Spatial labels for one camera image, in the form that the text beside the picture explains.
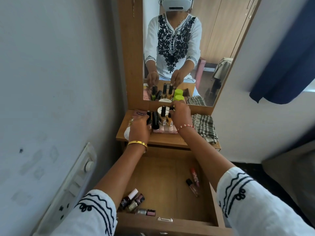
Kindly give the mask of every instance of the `wooden dressing table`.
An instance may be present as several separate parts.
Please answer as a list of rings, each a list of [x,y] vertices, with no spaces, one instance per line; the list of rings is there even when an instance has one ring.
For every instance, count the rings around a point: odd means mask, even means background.
[[[158,107],[162,105],[169,107],[170,103],[143,100],[142,0],[117,0],[117,4],[129,110],[121,123],[116,139],[121,142],[124,149],[127,144],[124,132],[132,118],[133,110],[157,111]],[[213,107],[195,105],[189,107],[191,114],[211,115],[215,104]],[[148,146],[148,151],[140,159],[132,174],[125,195],[137,188],[145,197],[140,208],[156,210],[156,216],[118,212],[116,233],[142,236],[233,235],[232,229],[225,227],[221,208],[215,200],[214,189],[180,135],[153,133]],[[219,143],[214,147],[217,150],[221,149]],[[186,184],[186,179],[191,178],[189,170],[191,167],[195,168],[199,177],[199,197],[196,197]]]

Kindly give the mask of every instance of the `woman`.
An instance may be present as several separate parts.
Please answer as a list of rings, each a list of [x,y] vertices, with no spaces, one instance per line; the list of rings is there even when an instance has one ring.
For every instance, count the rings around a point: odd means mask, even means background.
[[[235,167],[206,140],[192,125],[189,106],[184,101],[173,102],[174,125],[183,126],[178,133],[190,147],[207,179],[217,192],[217,202],[232,229],[238,235],[315,235],[293,209],[272,195],[240,168]],[[130,126],[129,141],[149,141],[148,116],[137,116]],[[100,180],[52,236],[114,235],[116,210],[125,188],[141,158],[145,146],[133,143],[108,173]]]
[[[159,79],[171,81],[174,87],[195,82],[190,72],[200,58],[201,32],[201,22],[187,11],[167,11],[150,21],[144,47],[149,87]]]

